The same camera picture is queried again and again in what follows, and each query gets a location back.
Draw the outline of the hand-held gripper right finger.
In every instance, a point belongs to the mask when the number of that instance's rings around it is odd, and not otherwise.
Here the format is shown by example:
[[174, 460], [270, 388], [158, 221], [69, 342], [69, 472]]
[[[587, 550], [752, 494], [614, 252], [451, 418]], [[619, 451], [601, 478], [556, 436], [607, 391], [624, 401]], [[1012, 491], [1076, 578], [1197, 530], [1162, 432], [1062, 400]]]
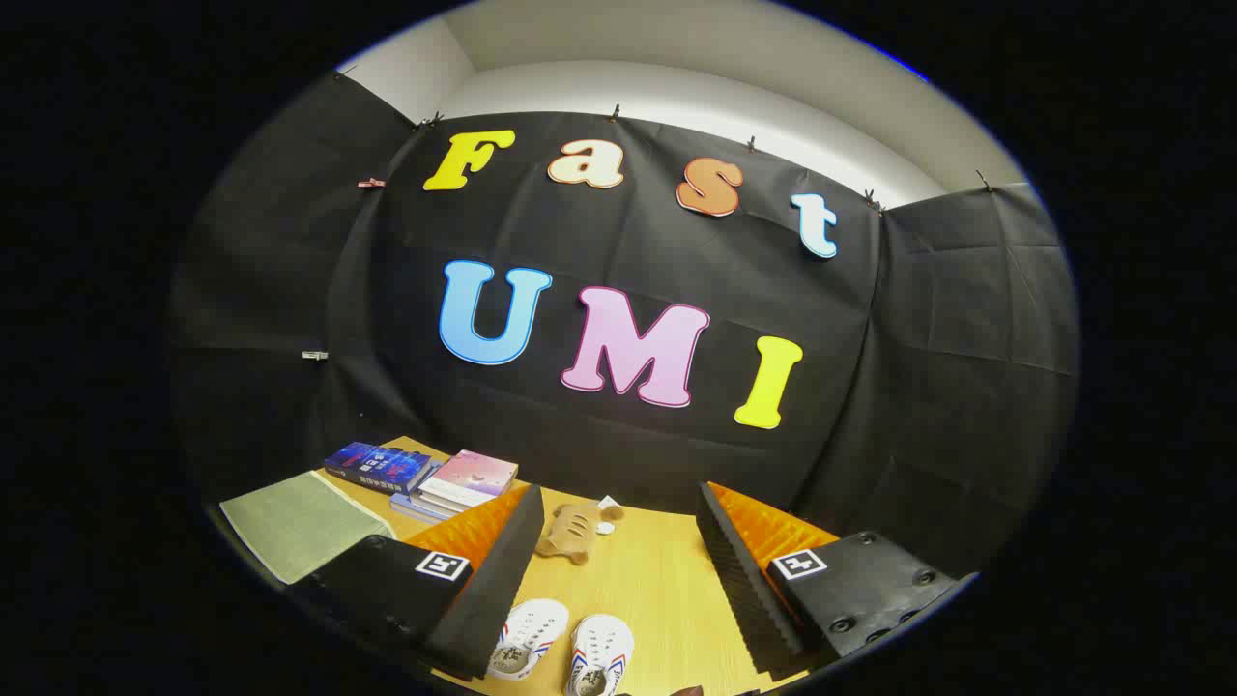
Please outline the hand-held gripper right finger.
[[704, 481], [696, 525], [755, 668], [792, 677], [854, 661], [967, 586], [878, 532], [834, 535]]

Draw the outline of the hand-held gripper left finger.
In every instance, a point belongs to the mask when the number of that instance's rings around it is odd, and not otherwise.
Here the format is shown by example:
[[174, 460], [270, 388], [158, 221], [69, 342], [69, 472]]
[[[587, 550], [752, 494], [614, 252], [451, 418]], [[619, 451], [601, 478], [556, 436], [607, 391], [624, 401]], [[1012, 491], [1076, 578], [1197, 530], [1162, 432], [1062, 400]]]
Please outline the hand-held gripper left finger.
[[287, 593], [390, 661], [482, 677], [543, 524], [522, 485], [407, 540], [364, 537]]

